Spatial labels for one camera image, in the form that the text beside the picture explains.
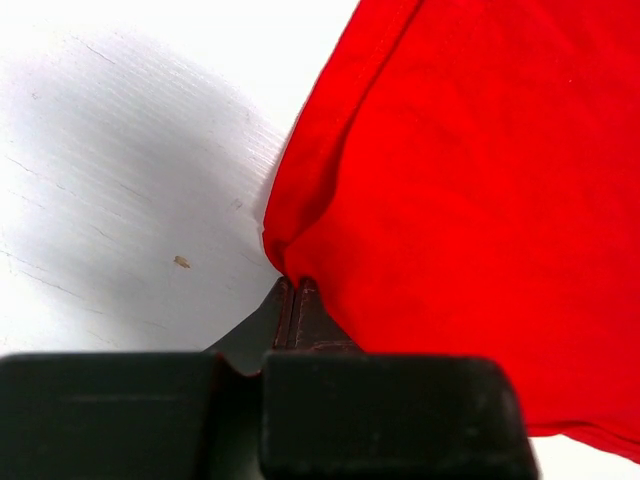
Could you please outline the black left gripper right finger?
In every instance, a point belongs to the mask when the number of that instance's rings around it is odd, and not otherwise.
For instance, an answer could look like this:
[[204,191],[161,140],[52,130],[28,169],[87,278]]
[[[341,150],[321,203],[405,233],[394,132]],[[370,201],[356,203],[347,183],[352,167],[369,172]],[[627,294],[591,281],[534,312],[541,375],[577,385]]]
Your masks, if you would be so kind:
[[316,283],[303,278],[294,300],[294,349],[355,353],[360,348],[328,314]]

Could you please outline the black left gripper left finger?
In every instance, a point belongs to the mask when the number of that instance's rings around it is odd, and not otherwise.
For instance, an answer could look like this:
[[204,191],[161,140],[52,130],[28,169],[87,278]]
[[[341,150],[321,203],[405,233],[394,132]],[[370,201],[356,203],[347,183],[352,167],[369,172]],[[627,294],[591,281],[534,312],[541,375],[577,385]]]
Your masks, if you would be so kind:
[[278,278],[258,308],[204,352],[222,356],[241,375],[257,375],[263,356],[274,348],[282,318],[290,316],[294,293],[286,277]]

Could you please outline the red t-shirt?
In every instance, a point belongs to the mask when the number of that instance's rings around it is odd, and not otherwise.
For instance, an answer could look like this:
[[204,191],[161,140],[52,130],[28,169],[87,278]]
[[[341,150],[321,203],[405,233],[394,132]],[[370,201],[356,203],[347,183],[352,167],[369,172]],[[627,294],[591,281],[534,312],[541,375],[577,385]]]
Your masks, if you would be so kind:
[[362,1],[264,218],[372,352],[481,355],[533,436],[639,457],[639,5]]

